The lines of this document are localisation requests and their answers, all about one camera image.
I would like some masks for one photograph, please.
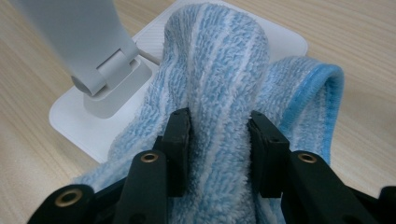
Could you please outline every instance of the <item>towel fold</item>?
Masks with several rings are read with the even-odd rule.
[[[268,60],[264,30],[246,14],[210,4],[183,7],[165,26],[163,62],[135,119],[115,139],[108,161],[75,182],[100,190],[125,177],[134,155],[163,134],[170,113],[189,107],[189,186],[170,200],[170,223],[284,222],[279,200],[251,191],[250,112],[264,113],[291,150],[330,161],[343,73],[305,57]]]

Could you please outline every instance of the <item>blue towel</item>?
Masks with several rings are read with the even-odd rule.
[[[330,161],[342,70],[305,57],[268,64],[264,30],[227,7],[183,7],[164,31],[163,62],[140,111],[115,139],[108,161],[75,182],[100,190],[125,177],[134,155],[163,134],[170,113],[189,107],[189,186],[184,197],[170,200],[170,223],[284,222],[279,200],[251,191],[250,112],[264,113],[291,150]]]

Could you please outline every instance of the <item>white plastic plate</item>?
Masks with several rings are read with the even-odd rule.
[[[145,52],[145,56],[156,63],[160,62],[163,54],[163,28],[169,17],[177,9],[187,4],[202,2],[216,3],[246,12],[220,0],[178,0],[134,36],[134,41]],[[267,34],[271,62],[287,56],[303,56],[306,54],[307,43],[300,35],[251,13],[246,13],[255,19]],[[151,81],[158,70],[158,66],[148,60],[142,60],[153,70]],[[82,103],[83,93],[73,87],[53,104],[49,112],[49,122],[56,131],[96,161],[104,162],[107,160],[107,153],[114,139],[134,119],[134,113],[141,106],[150,81],[110,119],[99,119],[89,114]]]

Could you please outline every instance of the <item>cloth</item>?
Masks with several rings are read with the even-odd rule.
[[[100,190],[125,177],[134,155],[163,134],[170,114],[189,107],[189,185],[185,196],[170,200],[170,223],[284,222],[279,200],[252,194],[250,112],[264,113],[291,150],[330,161],[342,70],[306,57],[268,64],[264,30],[227,7],[183,7],[164,31],[163,62],[138,114],[115,139],[108,161],[75,183]]]

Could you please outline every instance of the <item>wood grain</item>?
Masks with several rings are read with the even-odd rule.
[[[172,2],[115,4],[134,35]],[[296,31],[309,56],[343,67],[332,168],[373,196],[396,185],[396,2],[228,2]],[[51,105],[71,86],[29,24],[0,0],[0,223],[26,222],[50,193],[97,165],[48,122]]]

